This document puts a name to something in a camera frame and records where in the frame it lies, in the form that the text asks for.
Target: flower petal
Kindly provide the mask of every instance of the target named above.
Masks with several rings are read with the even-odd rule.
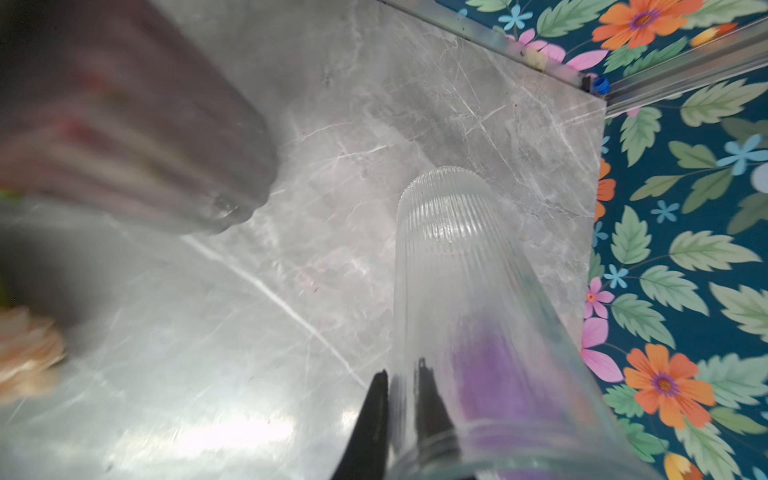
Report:
[[[645,346],[645,353],[648,355],[648,362],[654,373],[670,371],[670,351],[666,346],[648,343]]]
[[[738,177],[746,171],[746,159],[740,158],[733,164],[733,169],[730,171],[734,177]]]
[[[602,48],[607,48],[608,50],[618,50],[624,44],[626,44],[628,41],[630,41],[632,38],[634,38],[635,33],[634,31],[629,30],[628,28],[620,31],[613,37],[611,37],[609,40],[604,41],[602,45],[600,45]]]
[[[735,161],[739,160],[739,156],[740,156],[740,154],[739,154],[739,155],[733,155],[733,156],[731,156],[731,157],[725,157],[725,158],[721,158],[721,159],[719,159],[717,162],[715,162],[715,164],[716,164],[718,167],[725,167],[726,165],[730,165],[730,164],[732,164],[733,162],[735,162]]]
[[[667,453],[664,457],[664,472],[669,480],[684,480],[683,471],[690,471],[690,461],[676,453]]]
[[[625,29],[623,25],[601,25],[592,31],[592,41],[607,40]]]
[[[712,421],[710,413],[704,409],[703,406],[691,399],[677,397],[677,404],[680,406],[680,410],[683,415],[685,415],[685,418],[688,419],[688,422],[697,429],[703,428],[707,423]]]
[[[757,147],[757,145],[760,144],[760,141],[763,139],[763,136],[760,134],[754,134],[750,135],[749,138],[744,142],[744,146],[742,147],[742,152],[748,152],[752,151]]]
[[[683,414],[680,412],[680,407],[675,397],[659,397],[659,419],[661,422],[668,427],[684,429],[685,420],[683,420]]]
[[[712,385],[701,380],[678,380],[680,394],[704,405],[714,406],[715,395]]]
[[[703,0],[682,0],[682,2],[676,2],[664,10],[665,17],[680,17],[683,15],[690,15],[704,4]]]
[[[605,353],[585,349],[581,351],[581,358],[600,380],[612,383],[624,380],[619,366]]]
[[[668,372],[675,381],[679,382],[682,379],[690,379],[698,375],[699,367],[682,353],[675,353]]]
[[[654,384],[651,383],[650,377],[648,375],[642,372],[638,372],[635,369],[624,369],[624,376],[627,377],[627,385],[633,389],[648,390],[653,389],[654,387]]]
[[[542,48],[540,52],[544,55],[547,55],[552,60],[559,61],[561,63],[565,58],[565,49],[552,43]]]
[[[649,45],[656,35],[650,28],[643,28],[635,31],[635,36],[629,41],[627,48],[637,48]]]
[[[593,316],[584,321],[584,328],[581,331],[581,348],[588,349],[602,345],[607,339],[608,321],[606,319]]]
[[[723,149],[728,152],[731,155],[741,155],[743,151],[741,150],[741,145],[739,145],[735,141],[729,141],[725,144],[725,147]]]
[[[594,303],[593,302],[586,302],[584,304],[584,318],[591,317],[593,311],[594,311]]]
[[[600,23],[608,23],[612,25],[629,25],[629,23],[632,22],[633,17],[634,13],[632,12],[632,9],[629,7],[629,5],[617,3],[610,7],[608,11],[600,17]]]
[[[600,292],[597,295],[595,295],[595,299],[598,302],[600,302],[600,303],[610,303],[610,302],[613,302],[614,298],[616,298],[616,296],[613,293],[611,293],[611,292],[609,292],[607,290],[605,290],[603,292]]]
[[[751,151],[744,154],[744,157],[751,161],[766,161],[768,160],[768,150]]]
[[[598,200],[607,202],[613,200],[616,191],[616,180],[604,178],[598,182]]]
[[[659,409],[659,392],[654,389],[641,390],[634,394],[634,399],[643,407],[643,411],[653,415]]]
[[[632,365],[634,368],[639,370],[640,372],[646,374],[649,378],[653,376],[656,372],[654,371],[654,367],[651,366],[650,362],[648,361],[648,357],[645,356],[645,354],[640,349],[632,349],[631,352],[629,352],[629,355],[627,355],[627,361],[630,365]],[[633,389],[640,389],[640,388],[649,388],[649,387],[632,387]]]
[[[536,30],[533,28],[529,28],[528,30],[520,34],[520,40],[518,41],[523,45],[527,45],[531,40],[533,40],[533,37],[535,36],[536,36]]]
[[[600,179],[602,180],[611,172],[611,164],[605,161],[604,158],[600,159]]]
[[[594,303],[594,312],[601,318],[608,318],[608,309],[602,303]]]
[[[688,20],[680,17],[661,17],[650,25],[649,29],[656,35],[672,35],[687,22]]]
[[[603,287],[603,283],[600,281],[600,277],[596,276],[589,283],[589,293],[593,293],[594,295],[597,295],[600,292],[600,289],[602,287]]]
[[[568,61],[568,63],[566,63],[566,65],[573,68],[574,70],[586,70],[587,68],[592,68],[603,61],[606,55],[608,55],[609,51],[610,50],[586,51],[585,53],[573,57]]]

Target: pink flower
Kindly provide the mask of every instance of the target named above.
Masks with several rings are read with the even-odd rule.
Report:
[[[614,301],[613,293],[606,291],[601,292],[603,283],[599,277],[595,277],[589,283],[589,290],[587,290],[587,303],[584,305],[584,318],[592,316],[594,311],[598,316],[602,318],[608,318],[608,309],[605,308],[603,303],[610,303]]]
[[[532,48],[533,50],[540,51],[556,62],[562,63],[563,60],[565,60],[566,52],[564,48],[562,48],[560,45],[555,45],[554,43],[549,43],[545,40],[531,41],[535,36],[536,30],[529,28],[520,34],[518,43],[520,43],[520,45],[527,45],[528,48]],[[507,35],[507,37],[515,40],[515,37],[511,35]],[[603,61],[603,58],[608,55],[608,52],[609,50],[587,51],[585,53],[576,55],[571,60],[569,60],[566,65],[573,68],[574,70],[586,70],[587,68],[592,68]]]
[[[601,352],[589,350],[590,347],[602,345],[608,339],[608,321],[596,316],[584,321],[581,332],[581,359],[592,372],[604,382],[618,383],[624,380],[619,366],[614,360]]]

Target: gray marble surface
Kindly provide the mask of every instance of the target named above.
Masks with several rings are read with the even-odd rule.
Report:
[[[328,478],[386,366],[399,195],[437,166],[498,192],[578,339],[601,101],[373,0],[158,3],[264,114],[280,174],[214,237],[4,214],[3,273],[70,356],[51,398],[0,408],[3,478]]]

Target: ribbed glass texture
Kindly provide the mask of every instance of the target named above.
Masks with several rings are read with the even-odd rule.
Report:
[[[394,315],[389,480],[657,478],[472,172],[432,170],[402,195]]]

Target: teal floral background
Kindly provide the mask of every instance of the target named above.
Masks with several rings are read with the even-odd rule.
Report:
[[[765,0],[438,0],[613,83],[768,12]]]
[[[768,472],[768,69],[606,120],[582,358],[669,480]]]

